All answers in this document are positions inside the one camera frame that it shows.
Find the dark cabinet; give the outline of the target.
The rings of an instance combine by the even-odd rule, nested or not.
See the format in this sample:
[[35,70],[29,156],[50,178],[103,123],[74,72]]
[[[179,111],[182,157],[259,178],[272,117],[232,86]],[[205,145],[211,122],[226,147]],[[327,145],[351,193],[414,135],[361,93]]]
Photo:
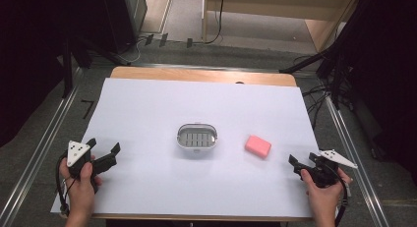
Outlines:
[[110,49],[122,53],[137,42],[148,10],[146,0],[104,0]]

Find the dark curtain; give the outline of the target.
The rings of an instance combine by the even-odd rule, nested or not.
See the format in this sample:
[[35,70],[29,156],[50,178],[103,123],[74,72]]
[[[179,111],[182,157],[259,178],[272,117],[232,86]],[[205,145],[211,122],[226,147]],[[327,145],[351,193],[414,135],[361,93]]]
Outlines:
[[417,180],[417,0],[360,0],[349,24],[349,80],[381,159]]
[[0,147],[63,80],[63,37],[82,36],[88,0],[0,0]]

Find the person's right hand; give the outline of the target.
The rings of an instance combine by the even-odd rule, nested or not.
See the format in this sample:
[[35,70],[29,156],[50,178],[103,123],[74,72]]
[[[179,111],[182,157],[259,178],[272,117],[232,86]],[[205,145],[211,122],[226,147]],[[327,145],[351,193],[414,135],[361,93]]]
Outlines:
[[327,188],[318,188],[306,169],[301,170],[301,178],[307,187],[310,207],[317,223],[333,222],[339,195],[343,191],[342,183]]

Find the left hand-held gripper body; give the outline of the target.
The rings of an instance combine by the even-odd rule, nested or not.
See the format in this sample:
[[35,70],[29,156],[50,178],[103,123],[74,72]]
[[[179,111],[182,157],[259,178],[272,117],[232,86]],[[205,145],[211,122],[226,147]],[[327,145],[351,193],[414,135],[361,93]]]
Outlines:
[[70,176],[79,179],[86,163],[92,164],[91,148],[86,143],[69,141],[67,149],[67,166]]

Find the light wooden furniture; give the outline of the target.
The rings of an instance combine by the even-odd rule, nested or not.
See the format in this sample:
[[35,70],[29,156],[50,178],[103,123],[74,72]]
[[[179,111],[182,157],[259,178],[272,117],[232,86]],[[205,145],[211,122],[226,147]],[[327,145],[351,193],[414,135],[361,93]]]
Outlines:
[[208,11],[303,19],[317,51],[354,12],[358,0],[203,0],[202,40],[207,39]]

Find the black metal stand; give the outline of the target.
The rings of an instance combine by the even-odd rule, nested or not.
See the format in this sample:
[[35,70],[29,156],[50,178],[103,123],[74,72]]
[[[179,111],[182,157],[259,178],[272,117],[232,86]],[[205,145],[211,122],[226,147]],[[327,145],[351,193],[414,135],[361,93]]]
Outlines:
[[316,71],[316,75],[319,79],[325,80],[330,76],[330,73],[333,73],[328,92],[334,107],[339,109],[338,99],[341,94],[343,73],[348,69],[348,52],[353,49],[353,44],[358,42],[358,37],[365,26],[366,17],[369,15],[371,3],[372,0],[359,0],[355,11],[330,47],[292,67],[280,70],[280,73],[293,74],[321,60],[322,63]]
[[75,58],[75,60],[81,67],[89,68],[92,62],[88,54],[89,49],[95,51],[98,55],[109,60],[116,66],[130,66],[130,63],[128,63],[127,61],[123,62],[122,60],[119,60],[115,56],[111,55],[108,51],[104,50],[103,48],[100,48],[92,41],[78,35],[66,34],[63,37],[62,46],[64,69],[63,98],[67,98],[71,90],[74,88],[72,58]]

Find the person's left hand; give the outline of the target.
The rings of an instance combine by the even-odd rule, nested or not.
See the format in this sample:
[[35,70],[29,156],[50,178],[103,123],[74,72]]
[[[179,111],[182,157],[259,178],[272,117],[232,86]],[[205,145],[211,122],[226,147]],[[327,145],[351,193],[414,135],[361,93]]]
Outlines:
[[81,171],[79,179],[73,179],[67,166],[67,159],[64,158],[59,167],[59,171],[68,185],[72,185],[69,190],[70,214],[92,216],[94,211],[94,188],[90,178],[92,174],[92,164],[86,163]]

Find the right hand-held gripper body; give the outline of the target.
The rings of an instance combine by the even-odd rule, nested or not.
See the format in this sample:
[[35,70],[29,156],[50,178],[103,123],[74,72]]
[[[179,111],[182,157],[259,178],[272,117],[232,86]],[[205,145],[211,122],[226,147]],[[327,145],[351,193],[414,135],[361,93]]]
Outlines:
[[324,161],[322,163],[315,163],[315,167],[311,171],[311,176],[319,188],[326,188],[336,183],[339,164],[355,169],[358,168],[356,163],[353,163],[335,150],[320,150],[317,155],[322,156]]

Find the small metal basket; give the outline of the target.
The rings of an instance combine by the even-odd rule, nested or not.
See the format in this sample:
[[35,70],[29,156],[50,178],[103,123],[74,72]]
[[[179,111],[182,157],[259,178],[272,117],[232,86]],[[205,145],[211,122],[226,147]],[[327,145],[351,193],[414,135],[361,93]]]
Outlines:
[[217,144],[217,130],[210,124],[184,124],[178,129],[176,139],[178,145],[184,150],[207,151]]

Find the pink soap bar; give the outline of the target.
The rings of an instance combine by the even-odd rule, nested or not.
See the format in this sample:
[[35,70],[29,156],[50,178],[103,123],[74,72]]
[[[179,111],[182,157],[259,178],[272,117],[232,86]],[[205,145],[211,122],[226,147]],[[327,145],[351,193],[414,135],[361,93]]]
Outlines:
[[271,143],[257,136],[250,135],[245,143],[245,149],[258,157],[265,159],[271,149]]

